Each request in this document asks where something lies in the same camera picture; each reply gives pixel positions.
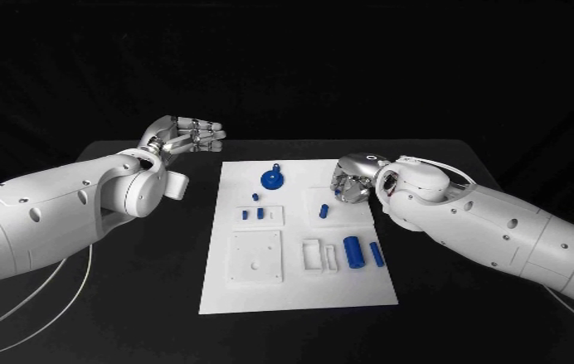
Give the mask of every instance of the black table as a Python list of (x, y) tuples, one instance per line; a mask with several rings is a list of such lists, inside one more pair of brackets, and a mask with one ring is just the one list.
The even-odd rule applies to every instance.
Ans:
[[(95, 142), (79, 160), (135, 147)], [(455, 140), (225, 141), (171, 170), (190, 177), (181, 201), (164, 198), (145, 219), (95, 244), (83, 292), (59, 321), (0, 362), (571, 362), (574, 316), (542, 287), (466, 260), (424, 233), (404, 230), (375, 196), (369, 205), (398, 306), (199, 316), (199, 298), (222, 161), (339, 158), (352, 152), (428, 158), (496, 182)], [(53, 317), (73, 296), (88, 250), (3, 322), (3, 346)], [(0, 313), (33, 291), (53, 266), (0, 281)]]

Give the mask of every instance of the white robotic arm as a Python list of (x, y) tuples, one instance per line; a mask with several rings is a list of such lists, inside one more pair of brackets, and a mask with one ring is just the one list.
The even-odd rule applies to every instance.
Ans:
[[(450, 181), (428, 163), (467, 179)], [(341, 201), (367, 199), (369, 188), (392, 221), (466, 258), (546, 285), (574, 298), (574, 225), (507, 194), (477, 185), (454, 168), (419, 158), (349, 154), (339, 160), (331, 189)]]
[(220, 124), (164, 116), (138, 147), (0, 183), (0, 279), (39, 269), (183, 198), (187, 176), (166, 170), (179, 154), (220, 151)]

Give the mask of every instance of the blue round object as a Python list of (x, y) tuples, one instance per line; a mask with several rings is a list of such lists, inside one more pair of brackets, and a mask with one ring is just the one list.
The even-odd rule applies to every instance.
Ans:
[(272, 166), (272, 169), (266, 171), (261, 175), (261, 185), (268, 189), (268, 190), (275, 190), (279, 188), (279, 186), (284, 184), (284, 175), (278, 172), (279, 167), (278, 163)]

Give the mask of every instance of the white cable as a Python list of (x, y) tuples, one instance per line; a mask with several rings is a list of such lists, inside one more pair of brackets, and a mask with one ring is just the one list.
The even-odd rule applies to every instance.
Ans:
[(20, 342), (17, 342), (13, 345), (7, 346), (4, 349), (0, 349), (0, 353), (5, 352), (8, 349), (16, 347), (20, 343), (24, 343), (29, 339), (31, 339), (53, 324), (53, 322), (59, 319), (60, 315), (66, 312), (67, 308), (72, 306), (72, 303), (73, 303), (75, 299), (78, 298), (78, 295), (80, 294), (80, 290), (83, 289), (83, 284), (86, 283), (91, 266), (92, 266), (92, 246), (89, 246), (86, 274), (83, 275), (83, 280), (80, 281), (80, 287), (78, 288), (78, 292), (75, 293), (75, 296), (72, 297), (72, 300), (69, 301), (69, 304), (63, 307), (63, 310), (59, 312), (57, 316), (52, 319), (52, 321), (29, 337), (26, 337)]
[(551, 295), (556, 298), (556, 301), (562, 304), (562, 306), (574, 313), (574, 308), (568, 306), (568, 304), (558, 298), (558, 295), (553, 293), (553, 291), (542, 285), (542, 287), (546, 289), (546, 291), (551, 293)]
[(59, 272), (62, 265), (66, 263), (66, 258), (59, 262), (56, 270), (52, 272), (52, 275), (47, 277), (44, 283), (39, 286), (39, 288), (31, 292), (30, 296), (17, 304), (17, 306), (0, 317), (0, 321), (3, 321), (30, 301), (30, 299), (37, 295), (39, 291), (44, 288), (47, 283), (52, 281), (53, 276)]
[(438, 163), (437, 161), (431, 161), (429, 159), (421, 159), (416, 157), (402, 156), (402, 158), (414, 159), (414, 160), (419, 161), (421, 163), (428, 163), (429, 165), (435, 165), (438, 167), (442, 167), (444, 169), (448, 169), (450, 171), (457, 173), (468, 181), (470, 184), (476, 184), (476, 181), (470, 178), (470, 176), (463, 171), (460, 171), (455, 167), (445, 165), (445, 163)]

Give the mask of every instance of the black background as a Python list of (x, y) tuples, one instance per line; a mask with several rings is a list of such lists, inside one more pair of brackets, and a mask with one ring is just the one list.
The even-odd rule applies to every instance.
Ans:
[(228, 139), (461, 139), (574, 221), (571, 4), (0, 0), (0, 178), (171, 114)]

